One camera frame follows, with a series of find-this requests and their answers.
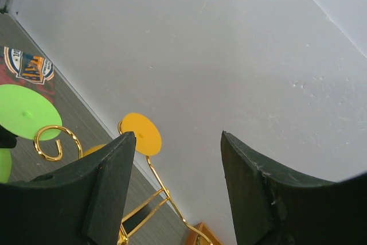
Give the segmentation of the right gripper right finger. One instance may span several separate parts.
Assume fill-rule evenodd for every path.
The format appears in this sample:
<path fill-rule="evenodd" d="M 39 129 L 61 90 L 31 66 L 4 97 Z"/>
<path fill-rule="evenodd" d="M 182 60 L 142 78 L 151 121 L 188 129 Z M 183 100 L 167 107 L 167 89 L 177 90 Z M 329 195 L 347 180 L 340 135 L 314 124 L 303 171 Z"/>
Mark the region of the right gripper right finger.
<path fill-rule="evenodd" d="M 366 174 L 340 182 L 309 176 L 221 135 L 238 244 L 365 244 Z"/>

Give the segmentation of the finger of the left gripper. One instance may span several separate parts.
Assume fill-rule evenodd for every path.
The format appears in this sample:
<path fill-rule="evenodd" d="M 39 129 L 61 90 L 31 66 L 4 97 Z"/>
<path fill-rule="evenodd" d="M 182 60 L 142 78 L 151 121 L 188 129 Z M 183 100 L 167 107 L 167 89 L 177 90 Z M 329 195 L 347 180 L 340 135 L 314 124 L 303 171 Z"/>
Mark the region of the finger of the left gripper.
<path fill-rule="evenodd" d="M 17 136 L 0 126 L 0 148 L 13 149 L 17 145 Z"/>

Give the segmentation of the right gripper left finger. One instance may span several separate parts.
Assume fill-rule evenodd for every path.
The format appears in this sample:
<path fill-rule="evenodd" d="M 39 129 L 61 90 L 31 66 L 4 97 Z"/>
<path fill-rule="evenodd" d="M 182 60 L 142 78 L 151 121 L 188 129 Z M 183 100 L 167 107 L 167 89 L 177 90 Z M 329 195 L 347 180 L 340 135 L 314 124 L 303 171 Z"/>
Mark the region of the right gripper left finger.
<path fill-rule="evenodd" d="M 127 132 L 31 181 L 1 185 L 2 244 L 117 244 L 135 154 Z"/>

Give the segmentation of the green wine glass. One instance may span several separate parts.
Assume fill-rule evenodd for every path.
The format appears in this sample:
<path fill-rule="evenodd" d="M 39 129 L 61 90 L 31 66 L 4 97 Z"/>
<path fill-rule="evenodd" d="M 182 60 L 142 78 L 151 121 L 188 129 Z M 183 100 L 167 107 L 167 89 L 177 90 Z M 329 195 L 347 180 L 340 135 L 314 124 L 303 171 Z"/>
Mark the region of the green wine glass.
<path fill-rule="evenodd" d="M 32 140 L 45 126 L 59 125 L 62 119 L 55 106 L 29 88 L 1 85 L 1 126 L 18 137 Z M 1 149 L 1 183 L 8 182 L 12 168 L 11 149 Z"/>

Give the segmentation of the orange wine glass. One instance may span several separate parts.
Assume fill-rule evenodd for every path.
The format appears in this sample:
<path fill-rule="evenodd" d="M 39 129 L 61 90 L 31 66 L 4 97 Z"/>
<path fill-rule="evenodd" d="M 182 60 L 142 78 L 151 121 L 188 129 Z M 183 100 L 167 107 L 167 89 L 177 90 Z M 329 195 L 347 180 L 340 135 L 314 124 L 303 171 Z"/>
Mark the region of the orange wine glass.
<path fill-rule="evenodd" d="M 118 132 L 133 132 L 136 137 L 135 150 L 145 156 L 157 155 L 162 147 L 162 138 L 157 127 L 146 116 L 131 112 L 118 123 Z"/>

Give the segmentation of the red folded t-shirt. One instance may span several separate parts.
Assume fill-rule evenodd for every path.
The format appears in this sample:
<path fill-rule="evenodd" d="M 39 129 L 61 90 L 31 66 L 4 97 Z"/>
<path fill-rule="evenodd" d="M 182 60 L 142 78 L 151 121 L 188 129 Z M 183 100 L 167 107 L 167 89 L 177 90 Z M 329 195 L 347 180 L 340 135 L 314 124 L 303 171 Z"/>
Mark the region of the red folded t-shirt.
<path fill-rule="evenodd" d="M 54 65 L 42 57 L 1 46 L 1 84 L 15 84 L 55 100 Z"/>

